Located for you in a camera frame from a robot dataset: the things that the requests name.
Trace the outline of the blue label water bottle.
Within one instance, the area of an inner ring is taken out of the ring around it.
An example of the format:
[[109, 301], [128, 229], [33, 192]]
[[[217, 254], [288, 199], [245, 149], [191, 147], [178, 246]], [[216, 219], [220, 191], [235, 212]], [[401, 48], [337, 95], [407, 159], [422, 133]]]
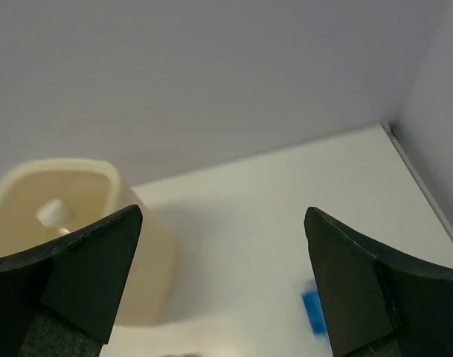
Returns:
[[314, 335], [326, 335], [327, 325], [321, 305], [318, 287], [314, 280], [307, 282], [301, 298]]

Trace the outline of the large clear white-cap bottle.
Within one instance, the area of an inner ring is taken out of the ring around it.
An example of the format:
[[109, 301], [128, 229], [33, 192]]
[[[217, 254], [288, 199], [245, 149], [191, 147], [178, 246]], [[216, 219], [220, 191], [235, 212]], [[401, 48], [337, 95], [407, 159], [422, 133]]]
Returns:
[[52, 199], [46, 202], [36, 212], [37, 220], [46, 228], [56, 230], [60, 235], [70, 233], [66, 227], [66, 222], [71, 217], [70, 207], [59, 199]]

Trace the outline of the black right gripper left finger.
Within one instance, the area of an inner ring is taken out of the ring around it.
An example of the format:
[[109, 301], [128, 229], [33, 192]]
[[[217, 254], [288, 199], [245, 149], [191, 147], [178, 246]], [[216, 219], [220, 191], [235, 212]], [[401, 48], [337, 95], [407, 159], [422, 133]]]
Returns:
[[108, 344], [142, 226], [127, 206], [0, 258], [0, 356], [98, 356]]

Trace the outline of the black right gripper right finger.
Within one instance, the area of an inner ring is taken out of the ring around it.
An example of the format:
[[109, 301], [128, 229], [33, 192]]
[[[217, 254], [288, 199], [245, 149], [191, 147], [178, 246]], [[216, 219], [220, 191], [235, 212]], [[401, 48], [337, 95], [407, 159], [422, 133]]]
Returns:
[[453, 268], [315, 207], [304, 230], [334, 356], [453, 356]]

